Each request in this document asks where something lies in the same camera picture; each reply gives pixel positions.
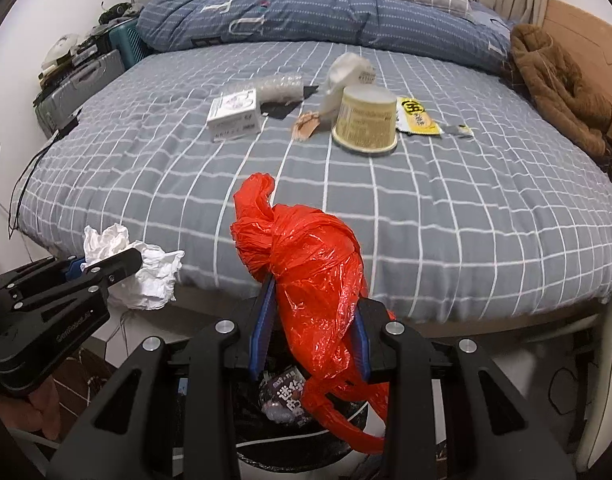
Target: gray grid-patterned bed sheet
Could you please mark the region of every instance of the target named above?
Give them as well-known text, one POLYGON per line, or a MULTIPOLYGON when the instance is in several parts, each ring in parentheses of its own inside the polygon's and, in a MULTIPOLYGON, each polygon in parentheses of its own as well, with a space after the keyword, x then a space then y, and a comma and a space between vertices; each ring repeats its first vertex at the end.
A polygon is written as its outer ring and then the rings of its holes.
POLYGON ((228 44, 151 56, 91 98, 36 169, 21 228, 81 254, 83 230, 121 222, 131 239, 186 251, 180 279, 252 294, 230 238, 232 196, 257 172, 273 203, 339 216, 362 247, 371 297, 416 320, 543 312, 612 292, 612 186, 592 161, 494 76, 406 54, 333 43, 228 44), (286 120, 211 142, 206 114, 224 83, 298 70, 321 84, 344 52, 376 83, 414 95, 474 138, 405 137, 366 158, 318 134, 292 142, 286 120))

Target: crumpled tissue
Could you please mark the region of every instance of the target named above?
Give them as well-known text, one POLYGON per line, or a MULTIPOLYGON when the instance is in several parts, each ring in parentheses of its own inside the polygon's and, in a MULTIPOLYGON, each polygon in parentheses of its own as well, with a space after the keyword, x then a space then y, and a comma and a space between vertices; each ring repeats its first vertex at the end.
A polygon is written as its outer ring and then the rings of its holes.
POLYGON ((84 229, 84 270, 103 259, 131 247, 142 254, 142 268, 108 288, 108 303, 124 305, 140 310, 155 310, 168 301, 175 300, 173 295, 177 271, 182 266, 184 251, 165 253, 157 245, 146 244, 140 240, 131 242, 128 229, 119 224, 111 225, 99 234, 91 226, 84 229))

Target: small cardboard box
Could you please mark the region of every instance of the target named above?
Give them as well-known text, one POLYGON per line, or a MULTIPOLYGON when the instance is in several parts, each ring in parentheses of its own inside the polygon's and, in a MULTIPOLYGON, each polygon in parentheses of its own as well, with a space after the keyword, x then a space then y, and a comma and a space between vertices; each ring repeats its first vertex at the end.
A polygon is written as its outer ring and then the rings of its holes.
POLYGON ((262 130, 257 91, 244 90, 217 97, 212 101, 206 124, 213 142, 257 135, 262 130))

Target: metal screw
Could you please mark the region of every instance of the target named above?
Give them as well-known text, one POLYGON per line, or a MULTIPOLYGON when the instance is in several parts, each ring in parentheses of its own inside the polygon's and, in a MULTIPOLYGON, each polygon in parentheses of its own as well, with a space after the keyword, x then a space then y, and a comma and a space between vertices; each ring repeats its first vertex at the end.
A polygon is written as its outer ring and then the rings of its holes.
POLYGON ((220 334, 229 334, 235 330, 235 324, 230 319, 222 319, 215 325, 215 330, 220 334))
POLYGON ((462 352, 466 352, 467 354, 472 354, 475 350, 477 350, 477 343, 475 343, 472 339, 462 339, 460 341, 460 350, 462 352))
POLYGON ((386 332, 393 335, 404 333, 404 326, 399 321, 391 321, 386 323, 386 332))
POLYGON ((155 337, 152 335, 144 339, 144 342, 142 343, 142 348, 144 350, 147 350, 148 352, 152 352, 154 350, 157 350, 157 348, 159 348, 160 345, 161 345, 161 339, 159 337, 155 337))

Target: gray suitcase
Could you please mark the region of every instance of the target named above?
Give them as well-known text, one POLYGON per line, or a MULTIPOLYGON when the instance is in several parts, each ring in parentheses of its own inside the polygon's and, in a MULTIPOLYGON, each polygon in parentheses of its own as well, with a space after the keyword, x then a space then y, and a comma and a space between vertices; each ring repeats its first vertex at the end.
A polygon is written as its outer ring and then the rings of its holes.
POLYGON ((35 107, 37 121, 46 137, 50 138, 77 108, 123 73, 122 57, 118 50, 112 50, 68 76, 35 107))

